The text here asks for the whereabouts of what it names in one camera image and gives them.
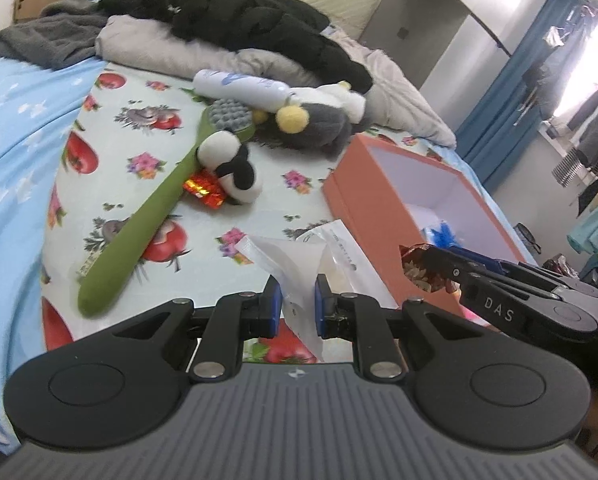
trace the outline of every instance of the flower print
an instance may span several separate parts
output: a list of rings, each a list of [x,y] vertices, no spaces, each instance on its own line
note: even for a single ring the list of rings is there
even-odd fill
[[[417,140],[412,136],[406,136],[401,139],[401,142],[406,146],[416,146]]]
[[[165,160],[159,160],[148,152],[133,156],[127,160],[128,165],[126,169],[128,173],[133,173],[137,178],[146,180],[155,178],[157,173],[163,172],[163,167],[166,165]]]
[[[227,256],[228,258],[234,258],[234,256],[239,253],[239,251],[237,251],[237,249],[234,247],[234,244],[222,244],[219,247],[219,250],[223,256]]]
[[[307,195],[312,190],[312,179],[308,178],[296,170],[288,171],[282,175],[285,179],[285,185],[295,190],[300,195]]]
[[[296,170],[288,171],[288,173],[285,173],[282,177],[285,179],[285,185],[293,189],[304,184],[306,181],[306,178]]]
[[[247,259],[243,254],[237,253],[234,255],[233,260],[237,262],[239,265],[249,265],[252,262]]]
[[[148,180],[152,180],[152,179],[154,179],[154,177],[156,177],[156,176],[157,176],[157,172],[156,172],[156,171],[154,171],[154,170],[141,170],[141,171],[140,171],[140,172],[137,174],[137,176],[138,176],[139,178],[146,178],[146,179],[148,179]]]
[[[233,227],[221,237],[224,244],[238,244],[246,234],[239,228]]]
[[[145,85],[148,88],[152,88],[153,90],[156,90],[158,92],[163,92],[164,90],[167,90],[168,88],[170,88],[170,85],[166,85],[165,83],[162,83],[161,81],[146,81]]]
[[[158,162],[159,159],[153,157],[148,152],[143,152],[141,155],[137,155],[132,158],[132,163],[136,165],[139,171],[150,170],[156,167]]]
[[[216,238],[219,243],[221,255],[225,258],[231,258],[239,265],[251,264],[252,262],[243,254],[239,253],[236,248],[236,244],[238,244],[245,235],[246,234],[241,229],[233,227],[227,233]]]
[[[294,190],[300,195],[307,195],[310,193],[311,187],[312,186],[309,184],[301,184],[300,186],[295,187]]]

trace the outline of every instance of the black jacket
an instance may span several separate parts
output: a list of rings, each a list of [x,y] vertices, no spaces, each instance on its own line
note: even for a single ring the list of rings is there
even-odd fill
[[[278,52],[324,84],[345,80],[361,94],[372,86],[368,71],[320,34],[328,17],[299,0],[101,0],[99,6],[110,15],[171,23],[172,33],[183,40]]]

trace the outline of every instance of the metal screw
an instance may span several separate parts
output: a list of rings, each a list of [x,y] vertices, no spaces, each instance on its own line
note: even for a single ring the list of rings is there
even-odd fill
[[[370,367],[370,373],[380,379],[392,379],[401,374],[401,367],[391,361],[380,361]]]
[[[197,364],[192,371],[198,377],[204,379],[215,379],[225,373],[225,366],[215,361],[204,361]]]

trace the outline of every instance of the red candy wrapper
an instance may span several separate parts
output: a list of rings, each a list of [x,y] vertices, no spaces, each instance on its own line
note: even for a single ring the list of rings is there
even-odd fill
[[[221,187],[219,179],[206,170],[191,175],[183,184],[183,189],[212,209],[220,208],[228,196]]]

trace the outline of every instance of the white bottle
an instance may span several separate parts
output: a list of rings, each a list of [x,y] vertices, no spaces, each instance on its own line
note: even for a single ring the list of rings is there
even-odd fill
[[[194,91],[214,99],[236,99],[248,106],[276,113],[292,89],[281,81],[216,70],[199,70],[192,80]]]

